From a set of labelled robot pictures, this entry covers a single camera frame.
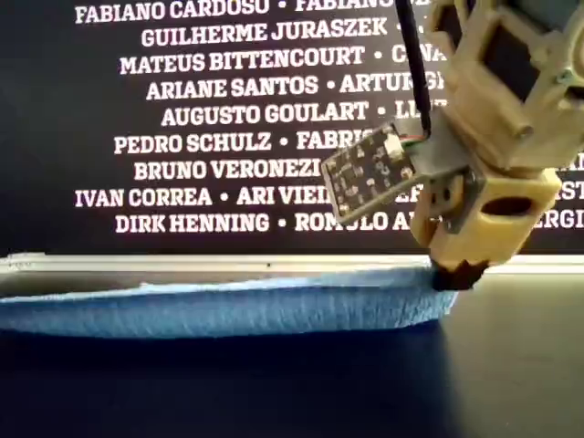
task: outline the white frame edge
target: white frame edge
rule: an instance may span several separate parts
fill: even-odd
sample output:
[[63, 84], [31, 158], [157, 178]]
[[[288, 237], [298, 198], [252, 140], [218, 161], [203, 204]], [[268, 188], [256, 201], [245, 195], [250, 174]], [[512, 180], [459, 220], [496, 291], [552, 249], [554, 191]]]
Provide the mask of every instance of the white frame edge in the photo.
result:
[[[427, 255], [44, 255], [0, 258], [0, 274], [22, 272], [318, 273], [428, 265]], [[584, 255], [517, 255], [488, 274], [584, 274]]]

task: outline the dark surface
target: dark surface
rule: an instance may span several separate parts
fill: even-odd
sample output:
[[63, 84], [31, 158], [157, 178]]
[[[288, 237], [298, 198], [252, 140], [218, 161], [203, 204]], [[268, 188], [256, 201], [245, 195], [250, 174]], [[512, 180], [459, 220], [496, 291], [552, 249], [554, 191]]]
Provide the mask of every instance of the dark surface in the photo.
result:
[[0, 434], [583, 436], [578, 281], [489, 277], [442, 323], [391, 333], [166, 343], [6, 337]]

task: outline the circuit board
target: circuit board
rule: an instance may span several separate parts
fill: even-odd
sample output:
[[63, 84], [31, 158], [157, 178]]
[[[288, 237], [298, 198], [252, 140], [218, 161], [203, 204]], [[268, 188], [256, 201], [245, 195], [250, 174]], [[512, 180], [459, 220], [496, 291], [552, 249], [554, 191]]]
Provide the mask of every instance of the circuit board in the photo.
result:
[[400, 139], [382, 127], [322, 162], [337, 221], [350, 224], [416, 184]]

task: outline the black wall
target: black wall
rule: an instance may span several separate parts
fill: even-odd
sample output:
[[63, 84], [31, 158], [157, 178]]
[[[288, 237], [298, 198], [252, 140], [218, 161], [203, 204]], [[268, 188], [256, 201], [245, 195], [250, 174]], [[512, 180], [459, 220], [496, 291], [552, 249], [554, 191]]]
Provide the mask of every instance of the black wall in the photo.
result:
[[[19, 0], [0, 6], [0, 255], [18, 252], [49, 254], [412, 254], [421, 252], [406, 229], [394, 230], [396, 214], [408, 213], [414, 203], [388, 207], [386, 230], [295, 231], [295, 213], [330, 212], [326, 204], [284, 204], [278, 186], [321, 185], [318, 176], [305, 178], [225, 179], [212, 175], [210, 161], [326, 158], [332, 150], [298, 150], [299, 130], [363, 130], [374, 128], [394, 113], [395, 100], [412, 99], [410, 90], [341, 93], [347, 74], [407, 72], [403, 58], [392, 59], [393, 46], [400, 44], [393, 7], [353, 10], [297, 12], [295, 0], [286, 7], [270, 2], [265, 15], [211, 16], [156, 22], [120, 22], [76, 25], [72, 0]], [[416, 5], [422, 23], [428, 5]], [[388, 35], [287, 41], [203, 44], [181, 47], [143, 47], [144, 29], [327, 20], [358, 17], [387, 17]], [[171, 54], [204, 54], [241, 50], [298, 47], [364, 46], [362, 63], [347, 66], [265, 68], [204, 71], [177, 74], [121, 75], [120, 57]], [[378, 59], [376, 51], [383, 56]], [[427, 63], [437, 74], [443, 62]], [[228, 88], [234, 78], [318, 77], [318, 93], [267, 97], [182, 99], [148, 101], [151, 82], [224, 78]], [[336, 86], [329, 89], [327, 83]], [[432, 91], [443, 99], [439, 89]], [[224, 105], [258, 105], [318, 102], [368, 101], [366, 120], [322, 121], [253, 125], [164, 127], [168, 108]], [[387, 108], [380, 116], [379, 106]], [[209, 132], [269, 131], [271, 151], [197, 152], [168, 154], [115, 154], [114, 137], [125, 135], [171, 135]], [[278, 143], [289, 139], [287, 145]], [[202, 180], [134, 181], [135, 162], [204, 161], [209, 175]], [[578, 184], [578, 172], [563, 172], [568, 184]], [[236, 205], [243, 186], [276, 187], [276, 204]], [[213, 206], [76, 207], [76, 190], [132, 188], [207, 188]], [[221, 200], [221, 193], [229, 199]], [[556, 206], [558, 227], [547, 221], [537, 229], [524, 252], [580, 253], [578, 221], [569, 222], [579, 206], [579, 190], [564, 196]], [[268, 214], [270, 229], [259, 233], [116, 233], [118, 214]], [[279, 226], [281, 219], [286, 226]]]

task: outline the black cable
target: black cable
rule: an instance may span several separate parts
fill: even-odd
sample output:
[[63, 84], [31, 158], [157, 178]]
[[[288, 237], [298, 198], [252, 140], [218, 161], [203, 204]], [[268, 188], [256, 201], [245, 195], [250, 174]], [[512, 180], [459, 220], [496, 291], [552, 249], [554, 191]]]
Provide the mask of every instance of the black cable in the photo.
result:
[[413, 15], [411, 0], [395, 0], [395, 8], [400, 20], [401, 36], [405, 45], [405, 52], [410, 64], [412, 73], [413, 99], [416, 107], [420, 111], [422, 129], [426, 137], [432, 133], [432, 123], [430, 112], [430, 93], [426, 82], [426, 72], [423, 67], [422, 52], [420, 50], [420, 39], [418, 38], [418, 26]]

